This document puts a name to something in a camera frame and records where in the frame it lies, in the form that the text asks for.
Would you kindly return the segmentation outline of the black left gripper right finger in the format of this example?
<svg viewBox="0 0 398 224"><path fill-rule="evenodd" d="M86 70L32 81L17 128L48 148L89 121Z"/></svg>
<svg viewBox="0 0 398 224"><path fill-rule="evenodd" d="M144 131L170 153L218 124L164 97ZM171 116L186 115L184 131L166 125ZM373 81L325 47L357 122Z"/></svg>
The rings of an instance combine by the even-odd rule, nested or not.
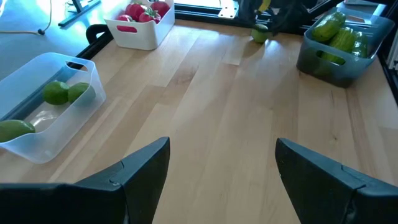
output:
<svg viewBox="0 0 398 224"><path fill-rule="evenodd" d="M301 223L397 223L397 187L286 138L275 145L280 178Z"/></svg>

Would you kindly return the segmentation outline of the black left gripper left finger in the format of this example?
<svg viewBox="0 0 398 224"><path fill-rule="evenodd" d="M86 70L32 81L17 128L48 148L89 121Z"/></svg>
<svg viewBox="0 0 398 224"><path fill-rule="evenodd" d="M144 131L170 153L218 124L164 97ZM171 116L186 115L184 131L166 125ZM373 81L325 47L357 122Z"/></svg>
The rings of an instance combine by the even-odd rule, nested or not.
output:
<svg viewBox="0 0 398 224"><path fill-rule="evenodd" d="M169 160L162 137L74 184L1 184L1 223L151 223Z"/></svg>

